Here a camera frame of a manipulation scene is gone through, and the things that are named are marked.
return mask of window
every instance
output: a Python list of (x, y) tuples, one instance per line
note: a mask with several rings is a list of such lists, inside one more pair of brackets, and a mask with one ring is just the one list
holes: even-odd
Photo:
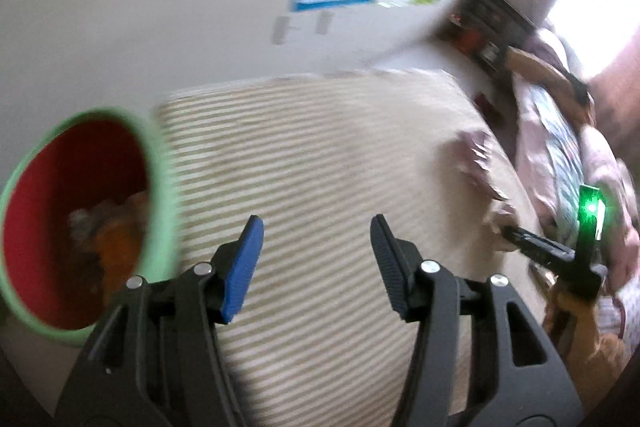
[(548, 19), (574, 49), (585, 78), (600, 73), (640, 25), (640, 0), (557, 0)]

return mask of green bowl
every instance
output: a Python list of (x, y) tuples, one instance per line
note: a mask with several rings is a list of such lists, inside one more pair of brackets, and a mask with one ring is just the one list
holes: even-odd
[(81, 346), (103, 311), (100, 296), (65, 268), (68, 214), (148, 194), (148, 223), (134, 273), (170, 279), (177, 262), (177, 192), (159, 131), (119, 108), (77, 114), (17, 166), (0, 196), (0, 293), (31, 330)]

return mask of screw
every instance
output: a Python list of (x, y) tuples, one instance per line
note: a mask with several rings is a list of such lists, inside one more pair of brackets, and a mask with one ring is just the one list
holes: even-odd
[(440, 271), (440, 265), (436, 261), (428, 259), (420, 263), (420, 269), (425, 273), (436, 273)]
[(209, 263), (198, 263), (193, 267), (193, 272), (196, 275), (209, 275), (211, 270), (212, 268)]
[(142, 277), (140, 275), (134, 275), (133, 277), (129, 277), (127, 279), (127, 288), (130, 290), (137, 290), (142, 286)]
[(509, 279), (507, 279), (507, 277), (505, 275), (502, 275), (501, 273), (492, 275), (490, 281), (491, 284), (493, 284), (494, 286), (498, 286), (498, 288), (507, 286), (509, 284)]

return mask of curtain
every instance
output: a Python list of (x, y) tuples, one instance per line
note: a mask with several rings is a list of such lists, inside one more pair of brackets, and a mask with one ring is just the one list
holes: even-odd
[(624, 160), (640, 182), (640, 27), (626, 47), (589, 88), (596, 126), (613, 153)]

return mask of striped rug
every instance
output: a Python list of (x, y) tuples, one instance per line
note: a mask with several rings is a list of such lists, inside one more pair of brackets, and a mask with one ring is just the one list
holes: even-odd
[[(506, 273), (542, 317), (526, 260), (492, 251), (481, 223), (486, 202), (455, 168), (457, 131), (486, 126), (448, 74), (356, 71), (210, 86), (172, 98), (158, 119), (179, 180), (184, 269), (235, 240), (250, 214), (265, 223), (244, 308), (220, 332), (257, 425), (390, 424), (416, 327), (389, 306), (369, 244), (376, 213), (457, 275)], [(501, 150), (493, 174), (523, 225), (536, 227)], [(454, 409), (463, 394), (461, 384)]]

